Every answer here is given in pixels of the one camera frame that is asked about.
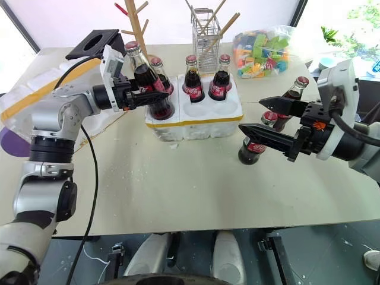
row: table surface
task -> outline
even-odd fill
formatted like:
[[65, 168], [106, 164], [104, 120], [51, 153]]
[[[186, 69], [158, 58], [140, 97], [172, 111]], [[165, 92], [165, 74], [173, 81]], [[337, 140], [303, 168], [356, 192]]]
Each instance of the table surface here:
[[[169, 76], [185, 72], [192, 45], [152, 45]], [[222, 52], [231, 53], [230, 44]], [[63, 61], [70, 48], [43, 49], [17, 85], [25, 84]], [[131, 76], [129, 60], [123, 72]], [[297, 76], [307, 76], [304, 100], [319, 97], [312, 76], [301, 62], [273, 78], [242, 80], [235, 76], [242, 101], [242, 122], [259, 122], [265, 108], [259, 99], [282, 95]], [[293, 118], [284, 130], [300, 127]], [[284, 227], [344, 223], [380, 218], [379, 187], [372, 179], [335, 158], [321, 161], [300, 154], [291, 163], [267, 149], [258, 163], [238, 159], [244, 135], [226, 138], [161, 142], [144, 123], [144, 110], [130, 111], [93, 139], [99, 164], [99, 194], [91, 235], [170, 232], [178, 230]], [[0, 151], [0, 224], [13, 219], [12, 199], [25, 159]], [[94, 165], [85, 145], [74, 154], [78, 184], [77, 211], [59, 224], [58, 236], [83, 235], [94, 192]]]

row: metal utensil holder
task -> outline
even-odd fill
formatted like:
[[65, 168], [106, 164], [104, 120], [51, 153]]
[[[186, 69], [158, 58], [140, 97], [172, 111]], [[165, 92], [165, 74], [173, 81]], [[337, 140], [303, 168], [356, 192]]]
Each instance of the metal utensil holder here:
[[[218, 19], [214, 17], [205, 28], [204, 33], [200, 34], [213, 12], [213, 10], [208, 8], [199, 8], [193, 9], [193, 13], [191, 13], [192, 44], [194, 54], [198, 59], [198, 70], [203, 74], [215, 73], [218, 67], [218, 50], [220, 41]], [[216, 43], [207, 50], [215, 40], [217, 40]]]

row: plastic bag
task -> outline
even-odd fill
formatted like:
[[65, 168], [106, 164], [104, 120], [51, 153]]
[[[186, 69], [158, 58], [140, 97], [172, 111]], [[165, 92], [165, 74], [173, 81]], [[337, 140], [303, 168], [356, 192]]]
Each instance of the plastic bag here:
[[233, 61], [241, 78], [268, 77], [286, 71], [292, 62], [306, 62], [324, 50], [323, 34], [289, 26], [240, 33], [233, 39]]

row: purple object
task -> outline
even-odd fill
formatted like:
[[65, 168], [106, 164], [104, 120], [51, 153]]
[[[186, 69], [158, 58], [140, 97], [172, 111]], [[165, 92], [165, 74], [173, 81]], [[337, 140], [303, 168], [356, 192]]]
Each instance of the purple object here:
[[29, 156], [29, 142], [7, 128], [0, 131], [0, 144], [2, 149], [12, 156]]

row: cola bottle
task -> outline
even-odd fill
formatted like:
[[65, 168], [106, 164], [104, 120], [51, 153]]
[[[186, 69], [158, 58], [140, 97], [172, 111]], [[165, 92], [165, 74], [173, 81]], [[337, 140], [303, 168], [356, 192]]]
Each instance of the cola bottle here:
[[[134, 76], [140, 92], [163, 91], [166, 92], [159, 76], [150, 66], [147, 58], [141, 52], [140, 44], [136, 41], [125, 45], [126, 54], [130, 57], [134, 69]], [[173, 114], [173, 107], [167, 98], [149, 105], [154, 119], [165, 120]]]
[[[302, 93], [303, 93], [304, 89], [308, 86], [308, 84], [309, 84], [309, 80], [306, 77], [299, 76], [299, 77], [297, 77], [294, 84], [285, 92], [285, 94], [283, 94], [282, 97], [291, 98], [291, 99], [295, 99], [295, 100], [301, 100]], [[284, 129], [287, 121], [289, 121], [292, 118], [292, 116], [283, 115], [283, 114], [278, 113], [277, 117], [278, 117], [277, 121], [274, 124], [273, 128], [277, 132], [281, 132]]]
[[[266, 111], [261, 116], [261, 122], [266, 126], [273, 126], [276, 123], [276, 120], [277, 114], [272, 111]], [[266, 149], [266, 146], [252, 142], [249, 137], [245, 137], [243, 146], [238, 152], [239, 160], [244, 164], [252, 165], [259, 160], [260, 155]]]
[[188, 55], [186, 57], [186, 75], [182, 90], [189, 95], [190, 102], [196, 103], [204, 99], [201, 77], [197, 68], [197, 57]]
[[159, 75], [159, 78], [164, 85], [165, 91], [168, 92], [169, 95], [173, 93], [174, 87], [173, 84], [169, 81], [169, 77], [167, 77], [162, 60], [158, 57], [152, 58], [150, 60], [150, 64], [153, 67], [153, 69], [156, 71], [156, 73]]
[[210, 83], [208, 95], [216, 100], [223, 101], [226, 99], [227, 92], [231, 89], [230, 82], [230, 56], [221, 55], [219, 58], [219, 68], [215, 73], [214, 79]]
[[260, 155], [266, 149], [266, 146], [252, 142], [249, 137], [245, 137], [243, 146], [238, 152], [239, 160], [243, 164], [252, 165], [259, 160]]

